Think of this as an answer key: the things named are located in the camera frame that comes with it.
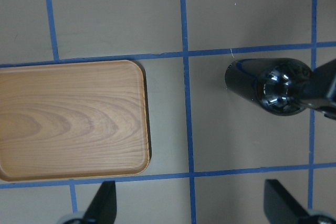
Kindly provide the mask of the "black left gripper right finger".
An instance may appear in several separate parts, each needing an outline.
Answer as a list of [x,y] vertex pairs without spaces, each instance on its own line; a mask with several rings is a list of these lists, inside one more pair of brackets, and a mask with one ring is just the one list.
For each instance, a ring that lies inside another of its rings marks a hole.
[[271,224],[305,223],[310,218],[308,212],[276,179],[265,180],[263,208]]

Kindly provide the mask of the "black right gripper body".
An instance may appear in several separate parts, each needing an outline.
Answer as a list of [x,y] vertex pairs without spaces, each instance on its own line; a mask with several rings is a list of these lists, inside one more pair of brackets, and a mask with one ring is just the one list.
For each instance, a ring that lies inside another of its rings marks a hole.
[[300,91],[302,106],[335,119],[335,59],[317,67]]

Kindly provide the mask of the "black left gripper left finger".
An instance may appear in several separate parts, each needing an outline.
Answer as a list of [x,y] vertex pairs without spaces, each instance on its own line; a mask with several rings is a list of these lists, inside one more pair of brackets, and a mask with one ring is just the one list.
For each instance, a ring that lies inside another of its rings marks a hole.
[[117,216],[115,181],[103,182],[84,213],[81,223],[113,224]]

